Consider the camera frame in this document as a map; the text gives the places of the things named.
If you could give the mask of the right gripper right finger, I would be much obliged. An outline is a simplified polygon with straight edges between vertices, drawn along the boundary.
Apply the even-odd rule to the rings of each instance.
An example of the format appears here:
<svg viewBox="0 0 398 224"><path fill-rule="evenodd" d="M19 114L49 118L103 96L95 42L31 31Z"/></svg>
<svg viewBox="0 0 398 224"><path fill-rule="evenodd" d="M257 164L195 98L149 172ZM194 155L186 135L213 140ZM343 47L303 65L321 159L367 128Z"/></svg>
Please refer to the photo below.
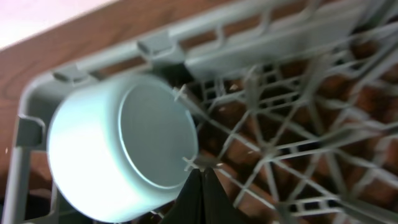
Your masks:
<svg viewBox="0 0 398 224"><path fill-rule="evenodd" d="M244 224L213 169L203 171L202 188L206 224Z"/></svg>

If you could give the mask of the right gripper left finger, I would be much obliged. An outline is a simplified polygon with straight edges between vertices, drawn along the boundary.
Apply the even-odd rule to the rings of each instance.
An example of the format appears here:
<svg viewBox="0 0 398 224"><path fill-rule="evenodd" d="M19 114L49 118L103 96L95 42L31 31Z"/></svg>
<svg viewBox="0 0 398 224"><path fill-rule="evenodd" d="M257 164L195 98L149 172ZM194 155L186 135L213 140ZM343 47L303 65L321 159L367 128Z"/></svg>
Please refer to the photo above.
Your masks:
<svg viewBox="0 0 398 224"><path fill-rule="evenodd" d="M160 224L200 224L203 221L201 171L193 169L173 207Z"/></svg>

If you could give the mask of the light blue bowl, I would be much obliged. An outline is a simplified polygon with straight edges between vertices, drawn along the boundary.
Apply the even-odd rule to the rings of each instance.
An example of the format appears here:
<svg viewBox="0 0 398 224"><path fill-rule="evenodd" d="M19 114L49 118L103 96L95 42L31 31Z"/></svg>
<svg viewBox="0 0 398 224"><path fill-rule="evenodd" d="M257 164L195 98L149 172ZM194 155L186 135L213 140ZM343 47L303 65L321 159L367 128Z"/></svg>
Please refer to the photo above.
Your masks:
<svg viewBox="0 0 398 224"><path fill-rule="evenodd" d="M53 180L71 206L118 223L177 197L198 137L190 112L165 80L121 75L61 102L49 125L47 153Z"/></svg>

